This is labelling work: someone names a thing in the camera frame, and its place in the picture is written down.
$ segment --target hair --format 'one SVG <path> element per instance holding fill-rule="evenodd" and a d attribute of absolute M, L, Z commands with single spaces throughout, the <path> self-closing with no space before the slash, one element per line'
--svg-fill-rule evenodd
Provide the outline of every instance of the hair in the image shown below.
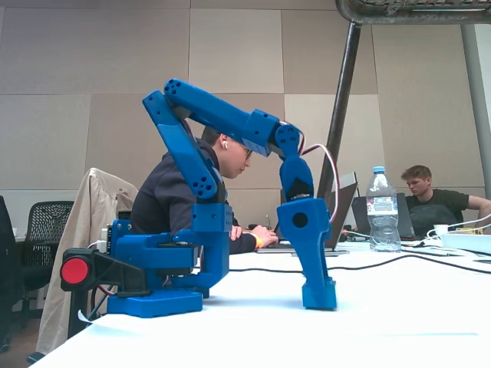
<path fill-rule="evenodd" d="M 206 126 L 203 134 L 201 135 L 201 140 L 204 140 L 210 146 L 214 146 L 219 137 L 219 132 L 217 132 L 213 128 L 210 128 L 209 126 Z"/>
<path fill-rule="evenodd" d="M 426 179 L 430 177 L 431 177 L 430 169 L 428 169 L 426 166 L 423 165 L 416 165 L 410 167 L 409 169 L 404 171 L 403 174 L 400 176 L 402 180 L 408 180 L 410 178 Z"/>

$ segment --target red and white wire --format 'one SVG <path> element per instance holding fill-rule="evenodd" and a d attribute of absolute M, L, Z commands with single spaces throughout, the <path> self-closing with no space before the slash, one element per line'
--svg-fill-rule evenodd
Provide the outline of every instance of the red and white wire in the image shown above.
<path fill-rule="evenodd" d="M 334 173 L 334 210 L 332 211 L 332 216 L 331 220 L 329 220 L 330 223 L 336 219 L 336 215 L 338 214 L 338 203 L 339 203 L 339 175 L 338 175 L 338 168 L 336 167 L 336 164 L 334 163 L 334 159 L 332 158 L 331 153 L 329 152 L 329 149 L 326 148 L 326 146 L 322 144 L 313 144 L 309 148 L 307 148 L 302 155 L 306 155 L 307 153 L 312 152 L 313 150 L 317 148 L 322 148 L 324 150 L 324 153 L 329 159 L 329 163 L 331 164 L 332 172 Z"/>
<path fill-rule="evenodd" d="M 102 291 L 103 293 L 105 293 L 106 295 L 108 295 L 108 296 L 114 295 L 114 293 L 112 291 L 109 291 L 108 289 L 106 289 L 102 285 L 99 285 L 98 287 L 99 287 L 99 290 Z"/>
<path fill-rule="evenodd" d="M 286 123 L 285 121 L 280 121 L 280 124 L 281 125 L 290 125 L 289 123 Z M 331 220 L 329 220 L 329 222 L 332 223 L 334 221 L 334 219 L 336 218 L 336 215 L 338 214 L 338 203 L 339 203 L 338 198 L 339 198 L 339 187 L 340 187 L 338 168 L 336 167 L 336 164 L 334 163 L 332 155 L 326 146 L 323 146 L 322 144 L 313 144 L 309 148 L 304 149 L 305 145 L 307 144 L 307 137 L 305 136 L 305 134 L 300 129 L 298 129 L 298 131 L 302 135 L 302 141 L 300 142 L 300 147 L 298 148 L 298 155 L 299 156 L 306 155 L 307 153 L 310 153 L 313 150 L 320 147 L 324 150 L 324 153 L 328 157 L 329 163 L 331 164 L 332 172 L 334 173 L 334 210 L 332 212 Z"/>

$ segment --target man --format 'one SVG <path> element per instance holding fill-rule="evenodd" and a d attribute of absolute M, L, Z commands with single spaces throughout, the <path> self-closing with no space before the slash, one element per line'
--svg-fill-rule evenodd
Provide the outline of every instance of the man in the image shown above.
<path fill-rule="evenodd" d="M 482 219 L 491 213 L 491 201 L 467 195 L 453 190 L 432 189 L 431 171 L 425 166 L 410 167 L 401 176 L 413 193 L 406 197 L 409 210 L 419 205 L 444 205 L 455 216 L 458 223 L 463 222 L 462 211 L 465 209 L 479 210 L 478 218 Z M 491 223 L 491 218 L 477 222 L 476 227 Z"/>
<path fill-rule="evenodd" d="M 250 166 L 252 151 L 242 144 L 206 127 L 197 140 L 203 155 L 213 161 L 220 175 L 234 179 Z M 189 189 L 173 157 L 166 153 L 148 176 L 135 198 L 131 225 L 136 234 L 176 234 L 191 227 L 192 205 L 196 197 Z M 263 226 L 242 230 L 234 218 L 230 232 L 230 254 L 246 253 L 278 241 L 274 232 Z"/>

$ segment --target blue bottle cap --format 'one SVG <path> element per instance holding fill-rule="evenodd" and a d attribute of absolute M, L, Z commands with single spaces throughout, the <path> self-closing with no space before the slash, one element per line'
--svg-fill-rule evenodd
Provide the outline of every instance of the blue bottle cap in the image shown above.
<path fill-rule="evenodd" d="M 374 174 L 383 174 L 385 173 L 385 168 L 383 166 L 375 166 Z"/>

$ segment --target red button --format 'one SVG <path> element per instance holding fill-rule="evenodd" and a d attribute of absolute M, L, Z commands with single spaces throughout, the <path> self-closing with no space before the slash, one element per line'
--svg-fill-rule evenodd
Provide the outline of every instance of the red button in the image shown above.
<path fill-rule="evenodd" d="M 61 276 L 69 284 L 81 283 L 87 277 L 89 267 L 83 259 L 72 258 L 61 268 Z"/>

